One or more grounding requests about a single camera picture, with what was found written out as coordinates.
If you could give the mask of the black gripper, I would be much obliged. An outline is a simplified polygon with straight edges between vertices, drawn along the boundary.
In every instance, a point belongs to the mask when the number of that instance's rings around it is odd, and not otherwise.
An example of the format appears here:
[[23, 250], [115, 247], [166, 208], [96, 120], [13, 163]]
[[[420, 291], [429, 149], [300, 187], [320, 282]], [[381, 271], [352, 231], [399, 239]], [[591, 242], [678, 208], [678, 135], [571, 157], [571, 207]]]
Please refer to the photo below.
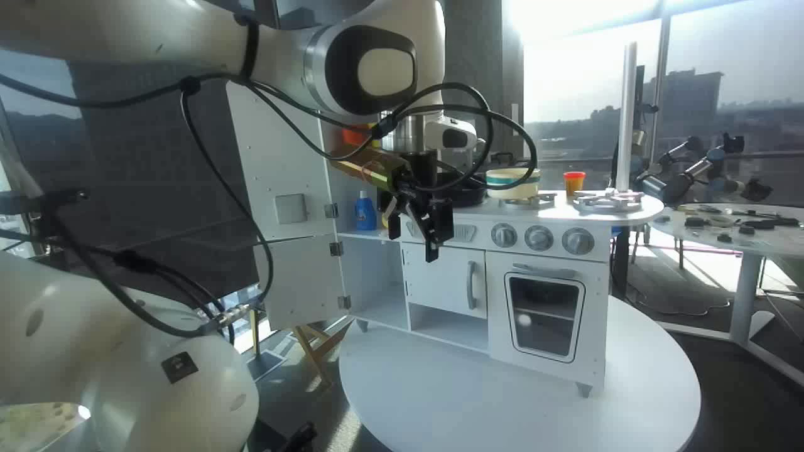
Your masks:
[[425, 239], [425, 261], [433, 263], [440, 257], [440, 247], [454, 236], [453, 207], [435, 204], [437, 154], [399, 154], [396, 160], [399, 169], [393, 174], [386, 236], [393, 242], [399, 239], [399, 214], [409, 214], [413, 218], [418, 218]]

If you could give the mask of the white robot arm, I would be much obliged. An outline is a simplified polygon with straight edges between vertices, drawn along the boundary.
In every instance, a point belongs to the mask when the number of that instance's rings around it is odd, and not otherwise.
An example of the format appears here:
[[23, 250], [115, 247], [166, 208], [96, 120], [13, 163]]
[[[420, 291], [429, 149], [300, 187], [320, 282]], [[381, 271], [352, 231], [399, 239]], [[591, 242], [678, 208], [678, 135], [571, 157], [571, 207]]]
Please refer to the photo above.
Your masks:
[[[208, 0], [0, 0], [0, 45], [87, 64], [178, 64], [268, 83], [367, 120], [445, 78], [440, 0], [373, 0], [346, 20], [277, 31]], [[106, 275], [2, 261], [2, 408], [65, 403], [100, 452], [238, 452], [258, 391], [238, 355], [168, 301]]]

